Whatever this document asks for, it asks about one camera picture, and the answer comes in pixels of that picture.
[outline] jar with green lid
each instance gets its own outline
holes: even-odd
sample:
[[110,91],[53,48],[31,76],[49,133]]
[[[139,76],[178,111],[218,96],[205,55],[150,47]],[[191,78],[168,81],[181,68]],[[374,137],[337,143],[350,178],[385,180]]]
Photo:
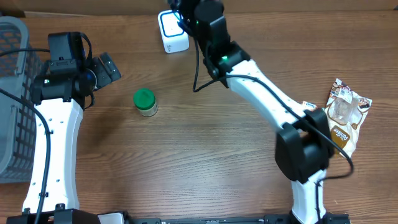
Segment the jar with green lid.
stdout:
[[134,104],[143,116],[153,116],[158,109],[154,92],[146,88],[140,89],[134,94]]

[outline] wooden table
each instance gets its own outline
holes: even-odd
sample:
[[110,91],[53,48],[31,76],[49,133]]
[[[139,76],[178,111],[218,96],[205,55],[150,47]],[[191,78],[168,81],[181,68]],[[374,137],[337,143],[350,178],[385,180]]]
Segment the wooden table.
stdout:
[[[353,154],[356,172],[325,184],[325,206],[353,223],[398,222],[398,13],[227,14],[229,33],[297,101],[324,106],[335,78],[374,100]],[[82,31],[123,77],[96,93],[78,137],[80,208],[134,217],[287,213],[290,182],[274,161],[274,133],[221,84],[192,93],[193,42],[166,54],[156,16],[24,19],[33,47],[47,34]],[[43,59],[49,56],[40,53]],[[209,80],[201,64],[200,83]],[[132,97],[150,88],[159,111],[144,118]],[[348,170],[339,156],[329,174]],[[29,183],[0,185],[0,216],[20,214]]]

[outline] brown and white package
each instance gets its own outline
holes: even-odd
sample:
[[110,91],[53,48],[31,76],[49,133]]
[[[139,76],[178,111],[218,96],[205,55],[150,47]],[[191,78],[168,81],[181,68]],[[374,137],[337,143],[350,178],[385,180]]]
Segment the brown and white package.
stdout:
[[334,82],[325,113],[331,138],[351,157],[359,137],[359,129],[372,105],[372,100],[359,96],[338,78]]

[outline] green cap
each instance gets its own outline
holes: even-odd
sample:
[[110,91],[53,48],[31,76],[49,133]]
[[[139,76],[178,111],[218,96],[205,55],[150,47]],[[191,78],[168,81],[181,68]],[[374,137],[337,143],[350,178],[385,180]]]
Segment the green cap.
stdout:
[[151,90],[140,89],[134,94],[134,104],[140,110],[149,110],[155,105],[155,95]]

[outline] plastic bin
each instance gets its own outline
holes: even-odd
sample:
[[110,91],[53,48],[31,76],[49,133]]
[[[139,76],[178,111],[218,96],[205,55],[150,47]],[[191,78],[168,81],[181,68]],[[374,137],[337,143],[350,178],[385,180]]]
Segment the plastic bin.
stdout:
[[[14,17],[0,17],[0,52],[28,47],[26,25]],[[32,105],[29,87],[41,66],[35,52],[0,57],[0,88]],[[30,181],[35,152],[35,114],[0,94],[0,127],[0,184]]]

